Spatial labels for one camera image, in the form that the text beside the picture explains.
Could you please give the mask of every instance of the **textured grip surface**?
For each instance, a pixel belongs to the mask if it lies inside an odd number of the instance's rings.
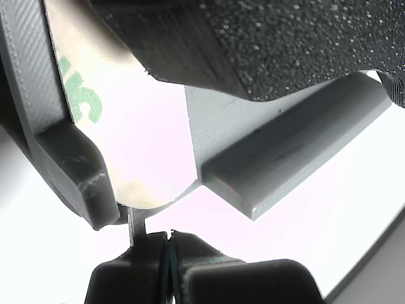
[[[90,2],[158,80],[268,101],[358,70],[404,78],[404,0]]]

